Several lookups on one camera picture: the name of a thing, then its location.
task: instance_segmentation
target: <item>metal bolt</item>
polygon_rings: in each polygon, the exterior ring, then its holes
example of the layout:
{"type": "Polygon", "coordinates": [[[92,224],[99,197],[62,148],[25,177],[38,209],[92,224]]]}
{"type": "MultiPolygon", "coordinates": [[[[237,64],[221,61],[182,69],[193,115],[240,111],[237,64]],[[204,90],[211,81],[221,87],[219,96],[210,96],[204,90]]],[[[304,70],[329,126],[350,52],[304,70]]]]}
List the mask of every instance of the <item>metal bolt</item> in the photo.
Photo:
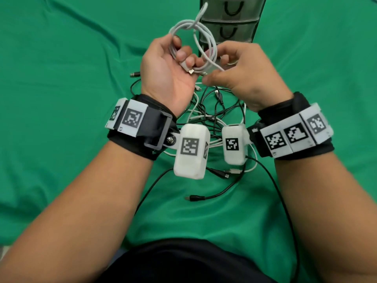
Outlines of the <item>metal bolt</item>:
{"type": "Polygon", "coordinates": [[[174,145],[175,142],[176,142],[176,138],[175,138],[174,135],[168,136],[168,137],[166,138],[166,144],[169,145],[169,146],[174,145]]]}

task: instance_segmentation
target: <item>wrist strap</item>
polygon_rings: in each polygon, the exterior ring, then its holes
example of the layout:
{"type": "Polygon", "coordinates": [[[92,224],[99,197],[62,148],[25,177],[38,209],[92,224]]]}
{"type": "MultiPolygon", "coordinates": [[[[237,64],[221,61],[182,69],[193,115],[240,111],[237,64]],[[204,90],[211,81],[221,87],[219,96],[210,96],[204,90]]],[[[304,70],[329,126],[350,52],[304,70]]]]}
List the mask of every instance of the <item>wrist strap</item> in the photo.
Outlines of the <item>wrist strap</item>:
{"type": "Polygon", "coordinates": [[[248,131],[261,157],[296,160],[334,150],[330,138],[332,128],[318,104],[310,106],[299,92],[295,92],[292,99],[265,108],[258,114],[261,119],[248,131]]]}
{"type": "Polygon", "coordinates": [[[179,132],[177,118],[163,104],[147,95],[121,98],[106,124],[108,139],[119,146],[152,161],[166,147],[169,132],[179,132]]]}

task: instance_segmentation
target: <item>drawer handle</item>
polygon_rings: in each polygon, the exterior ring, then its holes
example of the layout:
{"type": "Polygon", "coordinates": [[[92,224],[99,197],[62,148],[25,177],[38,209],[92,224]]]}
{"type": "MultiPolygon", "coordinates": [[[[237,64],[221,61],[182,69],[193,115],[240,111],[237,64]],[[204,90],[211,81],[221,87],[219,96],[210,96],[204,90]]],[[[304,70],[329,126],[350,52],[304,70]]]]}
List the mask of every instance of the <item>drawer handle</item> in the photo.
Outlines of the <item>drawer handle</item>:
{"type": "Polygon", "coordinates": [[[228,1],[226,1],[225,4],[224,4],[225,13],[227,13],[227,15],[231,16],[231,17],[234,17],[235,15],[239,14],[241,12],[242,8],[243,8],[243,1],[240,2],[237,11],[235,11],[234,13],[230,13],[229,10],[228,10],[228,1]]]}
{"type": "Polygon", "coordinates": [[[226,40],[228,40],[231,37],[233,37],[236,32],[237,32],[237,27],[234,27],[233,28],[233,32],[229,36],[224,36],[224,31],[223,31],[222,27],[220,28],[220,36],[223,37],[226,40]]]}

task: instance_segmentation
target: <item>green cloth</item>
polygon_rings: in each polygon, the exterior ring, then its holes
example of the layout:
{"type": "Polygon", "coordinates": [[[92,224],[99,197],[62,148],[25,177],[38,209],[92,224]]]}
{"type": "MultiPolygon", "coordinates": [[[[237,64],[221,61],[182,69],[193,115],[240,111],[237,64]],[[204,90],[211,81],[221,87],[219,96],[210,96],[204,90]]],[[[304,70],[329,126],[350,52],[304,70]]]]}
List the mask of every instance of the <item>green cloth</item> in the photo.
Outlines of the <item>green cloth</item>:
{"type": "MultiPolygon", "coordinates": [[[[128,75],[139,70],[151,40],[198,10],[199,0],[0,0],[0,244],[11,244],[101,149],[106,120],[118,98],[130,97],[135,79],[128,75]]],[[[335,130],[337,155],[374,199],[376,14],[372,0],[267,0],[255,37],[289,87],[320,104],[335,130]]],[[[190,32],[180,35],[195,47],[190,32]]],[[[227,106],[235,100],[224,98],[227,106]]],[[[209,111],[214,102],[206,99],[209,111]]],[[[247,112],[247,125],[256,119],[247,112]]],[[[241,112],[224,120],[237,123],[241,112]]],[[[262,161],[276,175],[272,159],[262,161]]],[[[173,162],[162,155],[146,186],[173,162]]],[[[229,167],[221,147],[210,150],[208,166],[229,167]]],[[[292,237],[261,167],[221,197],[184,200],[231,181],[169,172],[140,208],[127,241],[208,239],[289,282],[292,237]]],[[[311,269],[305,262],[302,282],[316,281],[311,269]]]]}

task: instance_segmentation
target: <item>hand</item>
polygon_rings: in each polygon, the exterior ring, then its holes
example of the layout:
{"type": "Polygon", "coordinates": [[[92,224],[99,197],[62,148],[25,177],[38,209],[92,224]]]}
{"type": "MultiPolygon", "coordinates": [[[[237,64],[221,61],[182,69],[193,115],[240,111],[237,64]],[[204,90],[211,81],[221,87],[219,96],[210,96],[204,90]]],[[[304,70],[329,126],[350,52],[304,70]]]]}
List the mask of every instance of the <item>hand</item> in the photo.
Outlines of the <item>hand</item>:
{"type": "Polygon", "coordinates": [[[258,44],[225,41],[217,48],[221,66],[238,62],[226,71],[215,70],[203,77],[203,84],[229,88],[254,112],[293,98],[258,44]]]}
{"type": "Polygon", "coordinates": [[[197,74],[190,75],[179,62],[186,60],[186,65],[204,65],[203,59],[192,53],[189,46],[182,46],[178,36],[167,34],[153,40],[145,52],[140,66],[141,93],[148,95],[168,107],[176,116],[181,114],[190,103],[194,94],[197,74]],[[177,51],[177,60],[169,52],[173,42],[177,51]]]}

